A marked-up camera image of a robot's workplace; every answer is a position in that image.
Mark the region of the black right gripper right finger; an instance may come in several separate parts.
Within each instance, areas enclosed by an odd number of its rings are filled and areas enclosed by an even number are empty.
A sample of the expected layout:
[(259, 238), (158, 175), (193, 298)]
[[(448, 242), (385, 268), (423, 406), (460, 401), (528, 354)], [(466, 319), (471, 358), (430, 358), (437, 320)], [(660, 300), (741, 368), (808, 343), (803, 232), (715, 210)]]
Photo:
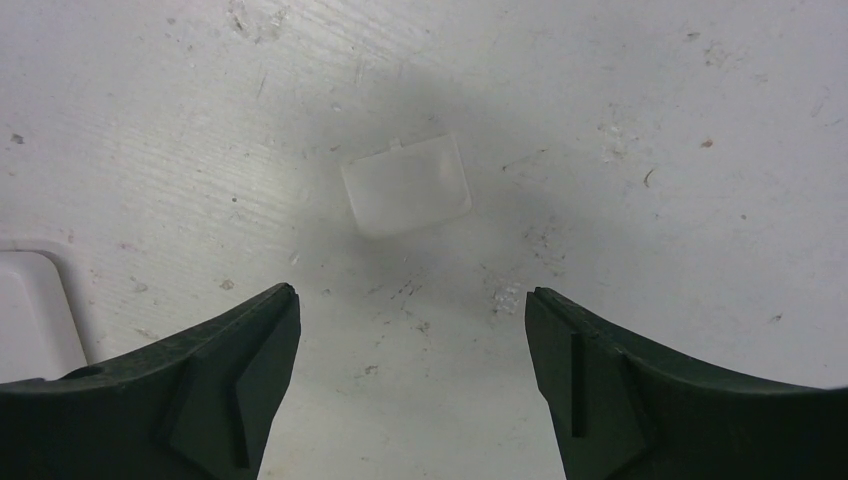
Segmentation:
[(570, 479), (843, 479), (847, 391), (754, 377), (615, 325), (549, 288), (525, 330)]

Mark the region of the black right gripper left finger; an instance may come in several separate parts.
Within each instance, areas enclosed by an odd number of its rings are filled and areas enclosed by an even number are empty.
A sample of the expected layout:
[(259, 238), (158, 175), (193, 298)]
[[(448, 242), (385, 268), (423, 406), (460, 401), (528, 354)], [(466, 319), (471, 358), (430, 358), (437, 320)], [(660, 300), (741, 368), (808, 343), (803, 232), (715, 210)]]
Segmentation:
[(254, 479), (289, 388), (299, 298), (281, 283), (57, 380), (1, 387), (5, 479)]

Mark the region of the white remote control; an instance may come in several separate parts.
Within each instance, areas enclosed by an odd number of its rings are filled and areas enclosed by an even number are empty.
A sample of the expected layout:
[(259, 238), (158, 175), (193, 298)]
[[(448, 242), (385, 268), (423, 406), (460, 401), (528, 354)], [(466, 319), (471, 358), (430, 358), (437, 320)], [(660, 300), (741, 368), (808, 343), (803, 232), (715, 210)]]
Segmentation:
[(30, 251), (1, 253), (1, 381), (59, 379), (87, 365), (55, 264)]

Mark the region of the white battery cover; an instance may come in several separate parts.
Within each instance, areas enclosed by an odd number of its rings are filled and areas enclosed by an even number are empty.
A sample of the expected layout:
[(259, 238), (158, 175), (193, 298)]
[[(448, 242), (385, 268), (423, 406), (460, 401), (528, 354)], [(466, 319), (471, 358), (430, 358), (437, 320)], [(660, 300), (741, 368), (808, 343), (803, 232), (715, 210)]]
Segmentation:
[(383, 238), (449, 221), (472, 208), (459, 148), (452, 134), (390, 148), (341, 164), (360, 234)]

